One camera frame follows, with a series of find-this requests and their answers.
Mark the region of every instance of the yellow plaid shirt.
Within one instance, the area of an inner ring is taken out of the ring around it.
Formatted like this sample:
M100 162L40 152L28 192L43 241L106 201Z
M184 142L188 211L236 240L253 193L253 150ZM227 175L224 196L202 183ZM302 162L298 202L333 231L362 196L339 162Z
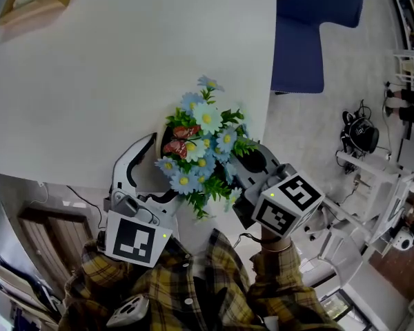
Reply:
M89 241L83 249L81 267L66 284L67 310L59 329L103 330L123 300L144 294L150 300L151 330L207 330L195 293L193 262L174 238L154 268L114 261ZM260 318L278 316L280 330L339 330L314 290L303 285L300 259L293 245L280 253L256 254L252 262L257 277L250 285L228 239L213 231L206 251L205 286L210 295L220 295L220 302L213 303L219 310L216 317L220 328L265 330ZM188 305L186 299L193 303ZM135 325L129 328L139 330Z

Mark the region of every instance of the white table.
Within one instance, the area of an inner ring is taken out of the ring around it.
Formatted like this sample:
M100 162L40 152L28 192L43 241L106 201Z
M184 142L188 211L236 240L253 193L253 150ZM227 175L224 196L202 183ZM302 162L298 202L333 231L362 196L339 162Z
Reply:
M72 0L0 28L0 173L108 188L203 74L262 139L275 13L276 0Z

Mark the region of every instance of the yellow flower center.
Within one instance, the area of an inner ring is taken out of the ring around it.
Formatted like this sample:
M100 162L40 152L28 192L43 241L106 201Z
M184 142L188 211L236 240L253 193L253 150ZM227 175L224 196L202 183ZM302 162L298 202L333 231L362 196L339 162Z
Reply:
M188 177L182 177L182 178L179 180L179 183L180 183L181 185L187 185L187 184L188 184Z
M194 143L189 142L186 144L186 148L188 151L194 151L196 150L196 145Z
M212 122L212 117L209 114L204 114L202 116L202 121L206 124L209 124Z

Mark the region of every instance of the red butterfly decoration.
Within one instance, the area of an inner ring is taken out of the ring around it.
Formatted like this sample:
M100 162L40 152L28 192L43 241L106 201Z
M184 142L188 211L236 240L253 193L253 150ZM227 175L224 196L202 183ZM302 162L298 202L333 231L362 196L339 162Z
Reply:
M187 157L186 139L198 133L201 130L201 126L177 126L173 129L173 135L175 139L164 146L164 153L178 154L182 159Z

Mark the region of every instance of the wooden box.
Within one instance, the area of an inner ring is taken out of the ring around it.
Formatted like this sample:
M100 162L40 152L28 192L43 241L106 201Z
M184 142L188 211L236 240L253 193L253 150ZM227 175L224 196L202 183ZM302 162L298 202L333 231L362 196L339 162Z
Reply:
M1 25L10 21L25 19L54 8L65 8L70 0L34 0L16 9L13 8L14 1L6 0L0 15Z

